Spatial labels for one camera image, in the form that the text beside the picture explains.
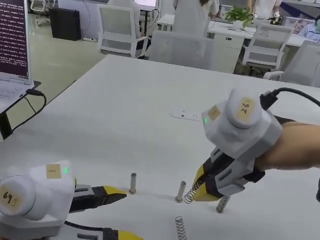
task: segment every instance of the power strip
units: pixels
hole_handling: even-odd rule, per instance
[[[186,112],[185,110],[173,110],[171,117],[201,122],[201,114]]]

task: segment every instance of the green plant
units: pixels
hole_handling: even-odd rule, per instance
[[[237,20],[243,22],[243,27],[245,28],[252,20],[252,13],[248,8],[233,6],[233,8],[225,14],[225,17],[231,23]]]

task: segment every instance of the usb cable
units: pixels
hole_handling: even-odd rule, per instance
[[[44,108],[45,106],[47,105],[47,97],[46,95],[39,91],[39,90],[35,90],[35,89],[28,89],[26,91],[26,94],[27,95],[31,95],[31,96],[40,96],[40,97],[43,97],[43,105],[42,107],[37,111],[35,112],[31,117],[27,118],[26,120],[24,120],[23,122],[21,122],[19,125],[17,125],[14,129],[12,129],[12,133],[15,132],[15,130],[17,130],[20,126],[22,126],[23,124],[25,124],[26,122],[28,122],[29,120],[33,119],[35,116],[37,116]]]

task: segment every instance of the white cabinet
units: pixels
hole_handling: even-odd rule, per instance
[[[241,37],[214,35],[215,63],[213,71],[233,74],[244,42]]]

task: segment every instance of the potted plant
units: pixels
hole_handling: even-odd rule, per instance
[[[245,28],[252,20],[252,13],[247,8],[233,6],[233,8],[225,14],[226,19],[232,23],[234,29]]]

